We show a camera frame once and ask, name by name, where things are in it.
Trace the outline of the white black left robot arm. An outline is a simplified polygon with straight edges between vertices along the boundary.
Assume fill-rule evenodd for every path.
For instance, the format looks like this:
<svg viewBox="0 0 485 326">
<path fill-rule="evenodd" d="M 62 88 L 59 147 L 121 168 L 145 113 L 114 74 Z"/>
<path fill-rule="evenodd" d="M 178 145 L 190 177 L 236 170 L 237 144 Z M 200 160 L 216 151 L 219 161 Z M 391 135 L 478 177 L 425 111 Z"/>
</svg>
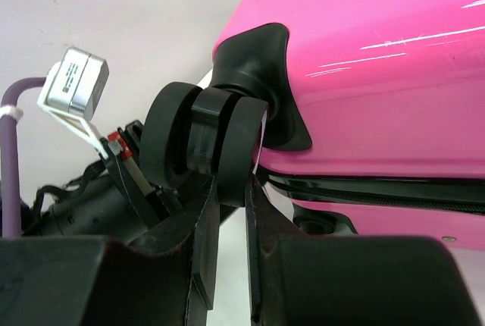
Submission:
<svg viewBox="0 0 485 326">
<path fill-rule="evenodd" d="M 16 129 L 2 143 L 1 208 L 17 207 L 24 237 L 104 235 L 133 246 L 154 242 L 161 227 L 177 219 L 186 230 L 199 219 L 210 197 L 211 180 L 192 175 L 175 190 L 149 183 L 139 169 L 143 125 L 133 121 L 102 138 L 107 158 L 88 165 L 65 187 L 45 185 L 33 205 L 20 197 Z"/>
</svg>

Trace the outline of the pink kids suitcase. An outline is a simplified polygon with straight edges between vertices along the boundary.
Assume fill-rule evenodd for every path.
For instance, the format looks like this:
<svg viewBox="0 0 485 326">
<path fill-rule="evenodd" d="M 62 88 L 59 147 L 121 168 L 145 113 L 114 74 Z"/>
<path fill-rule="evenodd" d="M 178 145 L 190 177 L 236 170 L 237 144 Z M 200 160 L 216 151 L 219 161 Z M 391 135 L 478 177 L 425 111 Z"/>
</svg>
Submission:
<svg viewBox="0 0 485 326">
<path fill-rule="evenodd" d="M 212 58 L 152 103 L 148 181 L 261 171 L 302 229 L 483 251 L 484 0 L 242 0 Z"/>
</svg>

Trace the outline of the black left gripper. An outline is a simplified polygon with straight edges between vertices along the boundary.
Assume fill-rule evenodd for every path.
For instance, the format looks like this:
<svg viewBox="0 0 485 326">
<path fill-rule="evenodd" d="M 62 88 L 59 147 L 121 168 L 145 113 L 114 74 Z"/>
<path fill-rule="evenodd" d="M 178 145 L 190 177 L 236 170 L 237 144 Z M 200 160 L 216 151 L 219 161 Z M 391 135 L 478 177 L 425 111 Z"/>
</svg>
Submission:
<svg viewBox="0 0 485 326">
<path fill-rule="evenodd" d="M 142 130 L 141 121 L 132 121 L 103 137 L 102 145 L 108 154 L 103 162 L 122 197 L 127 200 L 128 212 L 134 214 L 143 227 L 154 227 L 187 207 L 210 180 L 206 176 L 191 174 L 174 190 L 149 182 L 139 167 Z"/>
</svg>

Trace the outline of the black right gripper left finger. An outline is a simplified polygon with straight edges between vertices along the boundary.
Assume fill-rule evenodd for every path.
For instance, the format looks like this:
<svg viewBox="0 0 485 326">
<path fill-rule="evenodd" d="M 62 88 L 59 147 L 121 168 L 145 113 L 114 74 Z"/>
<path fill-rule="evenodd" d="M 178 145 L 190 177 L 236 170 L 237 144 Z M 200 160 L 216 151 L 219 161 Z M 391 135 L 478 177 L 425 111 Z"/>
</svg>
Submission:
<svg viewBox="0 0 485 326">
<path fill-rule="evenodd" d="M 214 305 L 214 182 L 129 244 L 103 236 L 1 242 L 3 325 L 204 325 Z"/>
</svg>

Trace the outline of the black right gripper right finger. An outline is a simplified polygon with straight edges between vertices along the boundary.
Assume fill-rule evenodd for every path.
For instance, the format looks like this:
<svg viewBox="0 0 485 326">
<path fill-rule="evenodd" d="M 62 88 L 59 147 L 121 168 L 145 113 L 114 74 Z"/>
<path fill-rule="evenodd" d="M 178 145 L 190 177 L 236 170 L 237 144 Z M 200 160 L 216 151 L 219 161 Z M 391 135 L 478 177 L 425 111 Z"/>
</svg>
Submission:
<svg viewBox="0 0 485 326">
<path fill-rule="evenodd" d="M 479 325 L 451 252 L 429 237 L 317 236 L 245 188 L 253 325 Z"/>
</svg>

